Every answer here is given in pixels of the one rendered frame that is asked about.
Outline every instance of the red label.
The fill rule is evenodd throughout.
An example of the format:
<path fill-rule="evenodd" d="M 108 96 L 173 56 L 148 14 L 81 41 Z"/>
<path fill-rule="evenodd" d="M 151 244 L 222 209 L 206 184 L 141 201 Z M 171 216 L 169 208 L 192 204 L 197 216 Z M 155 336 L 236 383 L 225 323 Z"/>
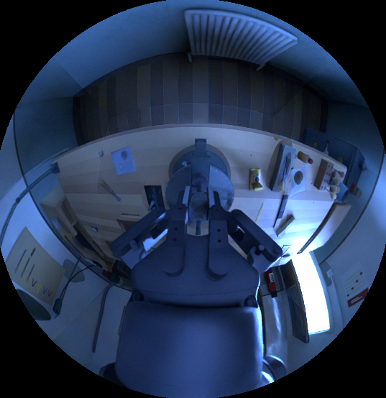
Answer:
<path fill-rule="evenodd" d="M 347 300 L 347 305 L 348 307 L 351 307 L 352 305 L 356 304 L 359 301 L 362 301 L 368 293 L 368 288 L 364 289 L 362 292 L 360 292 L 358 295 L 355 295 L 353 298 L 350 300 Z"/>

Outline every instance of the bottle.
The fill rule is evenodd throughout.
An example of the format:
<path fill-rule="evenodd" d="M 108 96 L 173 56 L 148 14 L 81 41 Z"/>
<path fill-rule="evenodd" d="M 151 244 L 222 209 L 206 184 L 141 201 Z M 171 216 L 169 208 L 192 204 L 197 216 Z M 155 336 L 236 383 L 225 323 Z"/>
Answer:
<path fill-rule="evenodd" d="M 306 154 L 306 153 L 298 152 L 298 159 L 299 159 L 299 160 L 302 160 L 303 163 L 308 163 L 308 164 L 310 164 L 310 165 L 313 164 L 313 159 L 311 159 L 311 158 L 309 157 L 309 155 Z"/>

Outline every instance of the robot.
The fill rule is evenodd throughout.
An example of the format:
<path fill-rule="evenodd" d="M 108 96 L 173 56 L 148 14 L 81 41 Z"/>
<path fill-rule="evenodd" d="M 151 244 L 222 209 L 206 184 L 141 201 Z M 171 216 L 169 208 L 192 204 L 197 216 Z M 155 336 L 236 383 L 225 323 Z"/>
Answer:
<path fill-rule="evenodd" d="M 228 212 L 233 185 L 206 139 L 175 163 L 165 198 L 169 210 L 151 205 L 111 245 L 132 269 L 133 288 L 116 361 L 100 376 L 167 398 L 225 397 L 284 377 L 284 363 L 263 356 L 257 303 L 260 275 L 282 249 L 242 211 Z M 194 223 L 196 235 L 188 235 Z M 201 235 L 202 223 L 209 223 L 208 235 Z"/>

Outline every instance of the round metal disc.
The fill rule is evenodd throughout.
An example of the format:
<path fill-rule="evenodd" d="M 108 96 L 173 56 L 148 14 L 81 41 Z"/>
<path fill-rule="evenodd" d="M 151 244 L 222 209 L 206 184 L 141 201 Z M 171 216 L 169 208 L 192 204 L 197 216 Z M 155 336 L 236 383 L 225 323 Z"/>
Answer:
<path fill-rule="evenodd" d="M 182 167 L 169 179 L 165 189 L 165 200 L 169 208 L 173 208 L 181 190 L 191 186 L 191 165 Z M 220 203 L 228 211 L 234 201 L 234 187 L 227 174 L 215 166 L 210 166 L 209 186 L 219 193 Z"/>

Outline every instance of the wooden table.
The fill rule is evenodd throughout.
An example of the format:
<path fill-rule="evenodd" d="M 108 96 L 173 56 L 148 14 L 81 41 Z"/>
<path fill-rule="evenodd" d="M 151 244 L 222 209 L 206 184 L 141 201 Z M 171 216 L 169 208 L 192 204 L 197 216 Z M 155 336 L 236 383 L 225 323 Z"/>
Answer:
<path fill-rule="evenodd" d="M 144 186 L 161 185 L 165 196 L 166 184 L 176 159 L 183 150 L 194 147 L 195 138 L 206 138 L 207 150 L 211 151 L 211 147 L 215 147 L 228 162 L 229 177 L 234 186 L 234 202 L 229 211 L 242 210 L 256 221 L 263 203 L 257 225 L 281 247 L 292 245 L 288 250 L 290 255 L 296 254 L 313 235 L 333 204 L 329 193 L 313 186 L 321 159 L 332 162 L 337 170 L 346 172 L 346 167 L 335 159 L 300 142 L 237 126 L 151 126 L 98 139 L 67 152 L 54 162 L 58 163 L 60 173 L 57 177 L 80 224 L 106 255 L 116 258 L 109 244 L 122 234 L 117 220 L 133 222 L 148 214 L 149 203 Z M 299 151 L 309 154 L 313 164 L 307 167 L 305 192 L 288 199 L 284 216 L 273 228 L 282 193 L 272 192 L 268 186 L 277 157 L 276 147 L 280 142 L 292 145 L 296 154 Z M 117 175 L 110 154 L 126 147 L 131 148 L 137 171 Z M 100 151 L 103 151 L 102 157 L 98 155 Z M 304 163 L 295 155 L 293 168 L 302 166 Z M 251 168 L 260 168 L 259 181 L 264 186 L 263 190 L 249 190 Z M 121 198 L 120 201 L 101 186 L 103 180 Z M 293 215 L 296 221 L 284 236 L 278 238 L 276 231 L 289 215 Z M 92 225 L 98 227 L 98 232 L 92 230 Z M 207 234 L 208 224 L 203 224 L 201 231 L 202 235 Z M 195 225 L 188 226 L 188 234 L 195 233 Z M 165 239 L 166 235 L 155 246 Z M 229 243 L 245 256 L 230 237 Z M 284 258 L 280 264 L 290 259 Z"/>

